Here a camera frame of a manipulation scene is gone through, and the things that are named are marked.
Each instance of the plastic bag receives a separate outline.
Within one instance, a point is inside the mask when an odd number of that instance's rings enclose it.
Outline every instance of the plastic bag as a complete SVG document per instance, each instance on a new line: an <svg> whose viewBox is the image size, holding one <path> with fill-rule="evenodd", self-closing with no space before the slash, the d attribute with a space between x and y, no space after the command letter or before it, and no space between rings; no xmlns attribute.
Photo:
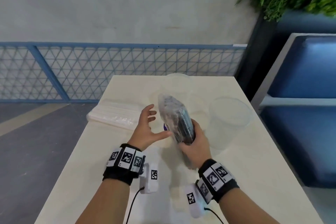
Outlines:
<svg viewBox="0 0 336 224"><path fill-rule="evenodd" d="M139 121L143 107L135 104L121 104L103 100L86 116L94 120L129 130L134 130Z"/></svg>
<svg viewBox="0 0 336 224"><path fill-rule="evenodd" d="M183 103L166 94L158 96L159 112L166 128L173 132L176 143L184 142L187 145L195 140L195 130L188 111ZM185 165L195 169L188 157L183 153Z"/></svg>

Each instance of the black cable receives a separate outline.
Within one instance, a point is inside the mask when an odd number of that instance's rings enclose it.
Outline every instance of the black cable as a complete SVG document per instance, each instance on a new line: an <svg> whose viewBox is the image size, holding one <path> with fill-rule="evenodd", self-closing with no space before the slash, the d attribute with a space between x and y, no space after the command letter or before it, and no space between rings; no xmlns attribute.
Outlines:
<svg viewBox="0 0 336 224"><path fill-rule="evenodd" d="M135 198L137 197L137 194L138 194L141 190L143 190L143 189L145 189L145 187L140 188L140 189L138 190L138 192L135 193L135 196L134 196L134 198L133 198L131 207L130 207L129 212L128 212L128 217L127 217L126 224L128 223L128 219L129 219L129 216L130 216L130 214L131 214L131 210L132 210L132 206L133 206L134 200L135 200Z"/></svg>
<svg viewBox="0 0 336 224"><path fill-rule="evenodd" d="M221 218L219 218L218 215L213 210L211 210L210 208L206 208L206 207L204 207L204 210L211 211L214 215L216 215L216 217L221 221L221 223L224 224L224 222L222 222Z"/></svg>

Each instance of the seat cushion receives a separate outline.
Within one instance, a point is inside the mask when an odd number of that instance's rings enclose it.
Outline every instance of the seat cushion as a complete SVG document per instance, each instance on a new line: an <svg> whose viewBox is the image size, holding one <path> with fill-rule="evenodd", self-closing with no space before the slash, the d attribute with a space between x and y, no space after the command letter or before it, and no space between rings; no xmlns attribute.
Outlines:
<svg viewBox="0 0 336 224"><path fill-rule="evenodd" d="M266 107L261 117L306 186L336 188L336 107Z"/></svg>
<svg viewBox="0 0 336 224"><path fill-rule="evenodd" d="M276 98L336 98L336 36L300 36L268 94Z"/></svg>

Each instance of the tabletop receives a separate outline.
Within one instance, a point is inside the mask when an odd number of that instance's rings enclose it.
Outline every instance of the tabletop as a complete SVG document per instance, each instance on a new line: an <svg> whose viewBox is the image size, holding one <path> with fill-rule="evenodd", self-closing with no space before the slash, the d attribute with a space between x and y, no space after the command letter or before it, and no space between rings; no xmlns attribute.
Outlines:
<svg viewBox="0 0 336 224"><path fill-rule="evenodd" d="M209 105L215 98L228 96L240 99L252 109L235 78L191 78L195 84L193 94L203 101L203 105ZM162 76L113 76L101 100L142 106L154 103L157 107L157 92L163 80ZM206 113L193 108L190 116L205 129ZM162 125L157 115L157 120L151 124L152 130L162 131ZM101 184L106 161L112 151L127 142L131 135L132 131L90 121L35 224L75 223ZM198 175L183 164L171 138L154 143L145 154L146 161L155 161L159 165L159 191L138 194L130 223L218 223L212 213L199 219L191 218L184 186L195 182ZM322 224L256 113L226 150L213 152L213 158L224 164L235 176L240 188L280 223ZM138 189L139 181L136 179L130 188L126 213ZM227 223L216 202L212 201L209 208Z"/></svg>

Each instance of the white wall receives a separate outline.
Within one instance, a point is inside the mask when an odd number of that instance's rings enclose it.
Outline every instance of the white wall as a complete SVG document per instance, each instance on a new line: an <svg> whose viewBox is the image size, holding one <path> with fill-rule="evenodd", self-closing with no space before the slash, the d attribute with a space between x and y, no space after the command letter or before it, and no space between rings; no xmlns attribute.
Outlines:
<svg viewBox="0 0 336 224"><path fill-rule="evenodd" d="M247 43L257 17L236 0L0 1L0 41Z"/></svg>

